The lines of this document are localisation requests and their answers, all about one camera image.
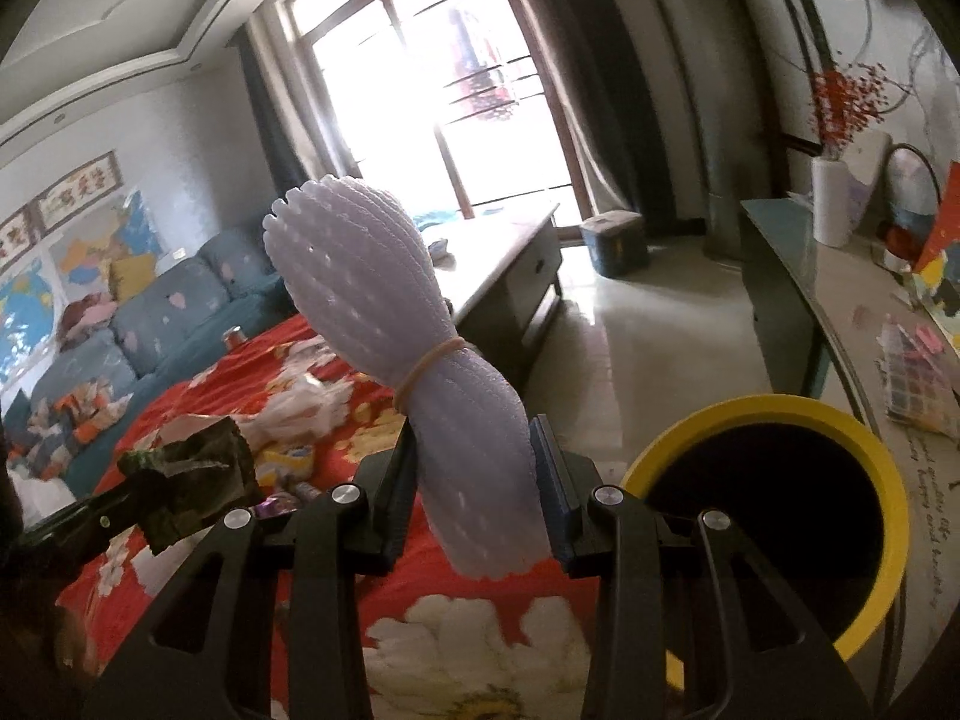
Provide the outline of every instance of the yellow bucket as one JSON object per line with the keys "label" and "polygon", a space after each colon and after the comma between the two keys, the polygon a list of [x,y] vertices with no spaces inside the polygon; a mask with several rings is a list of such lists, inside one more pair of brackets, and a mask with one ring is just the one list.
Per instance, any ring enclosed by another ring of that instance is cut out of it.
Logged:
{"label": "yellow bucket", "polygon": [[[666,514],[729,514],[797,591],[844,661],[883,623],[906,570],[906,491],[883,443],[851,415],[751,395],[678,422],[622,487]],[[683,664],[667,653],[667,680]]]}

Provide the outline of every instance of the tiled floor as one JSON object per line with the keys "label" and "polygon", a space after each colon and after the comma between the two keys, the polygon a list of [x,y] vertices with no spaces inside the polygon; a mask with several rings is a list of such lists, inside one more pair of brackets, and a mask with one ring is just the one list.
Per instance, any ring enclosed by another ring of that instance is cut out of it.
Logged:
{"label": "tiled floor", "polygon": [[740,274],[702,248],[673,240],[652,250],[649,269],[616,281],[594,274],[585,247],[563,250],[565,302],[524,402],[606,481],[695,410],[770,391]]}

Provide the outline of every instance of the curtain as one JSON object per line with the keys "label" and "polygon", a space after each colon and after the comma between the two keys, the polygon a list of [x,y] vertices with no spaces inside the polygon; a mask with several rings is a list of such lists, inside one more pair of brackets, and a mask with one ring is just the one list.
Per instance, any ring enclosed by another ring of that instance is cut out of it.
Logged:
{"label": "curtain", "polygon": [[522,0],[589,167],[653,234],[677,225],[666,148],[614,0]]}
{"label": "curtain", "polygon": [[277,195],[282,197],[311,178],[336,172],[323,145],[318,145],[304,126],[266,29],[256,14],[236,33],[233,42],[240,52],[253,117]]}

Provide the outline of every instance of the blue sofa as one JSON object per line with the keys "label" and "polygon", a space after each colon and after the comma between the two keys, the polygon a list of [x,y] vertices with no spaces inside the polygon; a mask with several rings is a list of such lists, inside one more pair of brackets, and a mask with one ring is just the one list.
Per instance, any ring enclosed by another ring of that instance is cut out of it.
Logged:
{"label": "blue sofa", "polygon": [[115,397],[133,394],[126,415],[71,461],[64,474],[70,490],[93,492],[133,420],[170,386],[223,357],[229,328],[239,325],[253,338],[295,312],[263,250],[259,223],[224,230],[120,306],[109,329],[56,358],[30,397],[35,408],[101,377]]}

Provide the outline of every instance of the yellow bucket rim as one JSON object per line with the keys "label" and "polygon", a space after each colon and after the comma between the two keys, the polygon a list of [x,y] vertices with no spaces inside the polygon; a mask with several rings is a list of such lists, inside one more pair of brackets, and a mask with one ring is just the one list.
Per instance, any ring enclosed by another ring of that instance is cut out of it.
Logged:
{"label": "yellow bucket rim", "polygon": [[[883,520],[883,549],[877,577],[866,602],[833,646],[849,661],[883,624],[906,571],[910,517],[904,480],[883,442],[848,413],[819,400],[796,395],[747,395],[717,403],[680,420],[661,433],[630,466],[621,487],[645,498],[675,459],[692,447],[736,427],[776,422],[815,430],[838,443],[867,473]],[[683,690],[683,663],[667,652],[667,680]]]}

